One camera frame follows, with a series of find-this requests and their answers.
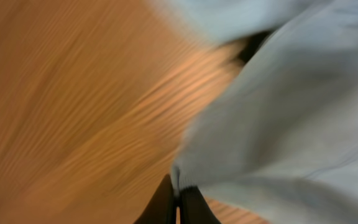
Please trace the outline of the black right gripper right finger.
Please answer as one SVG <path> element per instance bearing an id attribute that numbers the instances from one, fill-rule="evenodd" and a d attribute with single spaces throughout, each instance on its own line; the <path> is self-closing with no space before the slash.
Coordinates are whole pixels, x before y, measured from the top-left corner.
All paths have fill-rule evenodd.
<path id="1" fill-rule="evenodd" d="M 180 191 L 179 208 L 181 224 L 221 224 L 197 187 Z"/>

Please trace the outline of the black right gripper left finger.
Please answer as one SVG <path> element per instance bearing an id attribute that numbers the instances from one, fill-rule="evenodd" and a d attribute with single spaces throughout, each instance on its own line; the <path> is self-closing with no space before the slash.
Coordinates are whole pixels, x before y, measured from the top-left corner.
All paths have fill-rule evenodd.
<path id="1" fill-rule="evenodd" d="M 176 224 L 177 201 L 167 174 L 134 224 Z"/>

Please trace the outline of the light blue printed t-shirt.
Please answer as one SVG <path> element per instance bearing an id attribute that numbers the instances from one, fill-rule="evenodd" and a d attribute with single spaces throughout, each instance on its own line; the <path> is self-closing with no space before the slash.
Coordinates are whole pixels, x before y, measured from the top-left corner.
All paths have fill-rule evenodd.
<path id="1" fill-rule="evenodd" d="M 358 223 L 358 0 L 152 5 L 204 43 L 270 32 L 187 127 L 174 189 L 272 223 Z"/>

